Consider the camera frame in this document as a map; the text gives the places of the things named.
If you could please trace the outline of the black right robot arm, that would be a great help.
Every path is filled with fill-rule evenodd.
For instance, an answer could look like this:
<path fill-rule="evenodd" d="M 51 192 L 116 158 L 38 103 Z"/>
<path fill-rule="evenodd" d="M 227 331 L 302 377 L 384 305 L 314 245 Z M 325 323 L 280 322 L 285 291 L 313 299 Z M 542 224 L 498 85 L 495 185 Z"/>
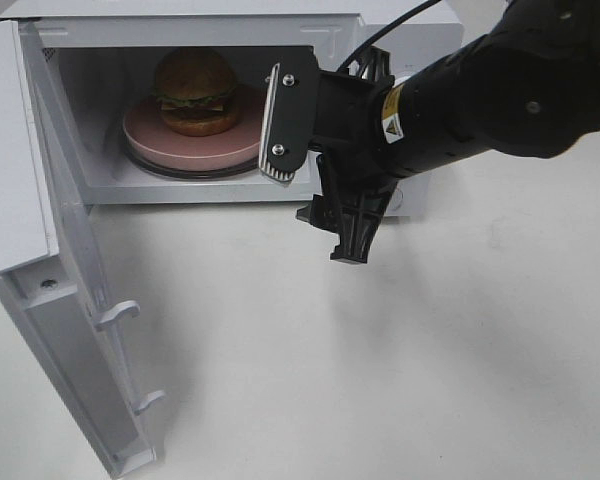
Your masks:
<path fill-rule="evenodd" d="M 403 82 L 323 73 L 326 199 L 496 150 L 552 158 L 600 131 L 600 1 L 512 1 L 487 34 Z"/>

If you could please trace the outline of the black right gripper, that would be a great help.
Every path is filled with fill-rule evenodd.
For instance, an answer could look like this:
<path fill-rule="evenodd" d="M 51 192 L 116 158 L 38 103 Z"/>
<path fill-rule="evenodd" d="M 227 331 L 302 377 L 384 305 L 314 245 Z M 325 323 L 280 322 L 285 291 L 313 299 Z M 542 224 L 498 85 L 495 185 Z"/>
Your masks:
<path fill-rule="evenodd" d="M 375 46 L 355 53 L 344 72 L 319 72 L 309 147 L 318 153 L 321 193 L 297 210 L 296 219 L 338 236 L 331 260 L 366 264 L 404 178 L 390 153 L 390 145 L 405 138 L 404 85 L 391 75 L 390 53 Z"/>

